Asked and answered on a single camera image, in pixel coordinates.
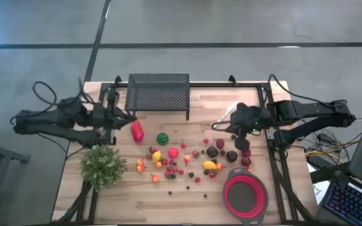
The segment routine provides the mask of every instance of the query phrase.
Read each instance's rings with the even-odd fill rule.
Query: watermelon toy
[[[166,144],[168,142],[168,135],[165,134],[164,132],[160,133],[159,135],[157,135],[157,143],[163,145]]]

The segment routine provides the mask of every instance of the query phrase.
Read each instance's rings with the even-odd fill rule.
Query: small fruit
[[[243,157],[243,158],[241,159],[241,164],[242,164],[243,166],[250,166],[251,163],[252,163],[252,162],[251,162],[251,159],[250,159],[249,157]]]
[[[153,154],[153,153],[155,153],[157,151],[157,149],[155,148],[155,147],[153,147],[153,146],[150,146],[149,147],[149,152],[150,152],[150,154]]]
[[[155,182],[155,183],[157,183],[157,182],[160,181],[158,176],[152,175],[152,174],[151,174],[151,180],[152,180],[153,182]]]
[[[184,157],[185,165],[188,165],[188,162],[191,161],[191,156],[185,156]]]
[[[162,158],[162,153],[160,151],[156,151],[155,153],[153,153],[151,155],[151,160],[156,163],[158,161],[160,161]]]
[[[144,169],[145,169],[145,167],[143,167],[143,166],[136,167],[136,170],[138,170],[139,173],[143,172]]]
[[[211,172],[209,173],[209,178],[212,179],[212,178],[215,178],[216,177],[216,173],[215,172]]]
[[[156,165],[157,168],[161,168],[161,167],[162,167],[162,163],[161,163],[160,161],[156,162],[155,165]]]
[[[223,140],[223,139],[217,139],[217,140],[216,140],[216,146],[217,146],[219,149],[223,149],[223,148],[224,148],[224,140]]]
[[[216,170],[216,164],[212,161],[204,161],[203,163],[205,170]]]
[[[143,166],[143,160],[137,160],[136,165],[137,166]]]
[[[193,151],[192,152],[192,156],[194,157],[194,158],[198,158],[199,157],[199,152],[197,152],[197,151]]]
[[[170,148],[168,150],[168,157],[172,158],[172,159],[175,159],[178,157],[178,154],[179,154],[179,151],[177,148]]]

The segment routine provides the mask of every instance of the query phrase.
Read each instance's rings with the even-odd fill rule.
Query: toy vegetable
[[[143,140],[143,133],[142,125],[140,121],[134,121],[131,124],[131,133],[133,136],[133,140],[135,142],[141,142]]]

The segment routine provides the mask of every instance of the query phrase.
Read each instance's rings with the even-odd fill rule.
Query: black metal table frame
[[[114,83],[102,83],[100,94],[99,94],[99,102],[103,103],[105,100],[105,93],[109,90],[115,90],[116,88],[127,88],[128,83],[122,82],[121,78],[117,76]],[[263,96],[263,92],[266,93],[268,96],[268,103],[273,103],[273,96],[272,96],[272,88],[270,87],[269,83],[251,83],[251,82],[240,82],[237,83],[235,78],[231,75],[229,77],[228,82],[191,82],[190,87],[207,87],[207,88],[218,88],[218,87],[235,87],[235,88],[255,88],[258,93],[259,103],[261,107],[265,107],[265,99]],[[107,144],[114,144],[116,143],[115,138],[113,138],[112,130],[105,128],[106,133],[106,140],[105,143]],[[292,190],[292,184],[290,180],[290,173],[288,172],[287,167],[287,160],[284,154],[279,154],[282,168],[282,172],[279,171],[278,165],[277,165],[277,159],[276,159],[276,153],[284,153],[284,151],[276,151],[274,144],[274,139],[270,136],[268,131],[265,132],[266,137],[266,143],[268,148],[268,154],[270,159],[270,167],[271,172],[273,176],[273,184],[275,187],[275,193],[276,193],[276,199],[277,199],[277,207],[280,217],[280,224],[282,225],[316,225],[314,222],[314,217],[308,212],[308,210],[303,206],[303,204],[300,202],[298,197],[295,195],[295,193]],[[85,187],[85,181],[82,184],[82,189]],[[283,195],[282,195],[282,188],[287,193],[287,199],[289,202],[289,208],[291,212],[291,219],[287,219],[286,211],[285,211],[285,205],[283,203]],[[92,197],[90,201],[90,208],[89,208],[89,214],[87,216],[87,220],[84,220],[84,205],[85,201],[83,200],[82,206],[77,211],[77,216],[75,221],[71,222],[51,222],[46,225],[93,225],[94,224],[94,218],[96,214],[96,206],[97,206],[97,197],[98,197],[98,191],[93,189],[92,191]],[[299,220],[299,216],[297,211],[301,213],[305,221]]]

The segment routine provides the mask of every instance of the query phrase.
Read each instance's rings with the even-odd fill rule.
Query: potted plant
[[[109,146],[93,146],[80,161],[82,176],[95,189],[115,185],[126,171],[126,159],[118,154],[118,149]]]

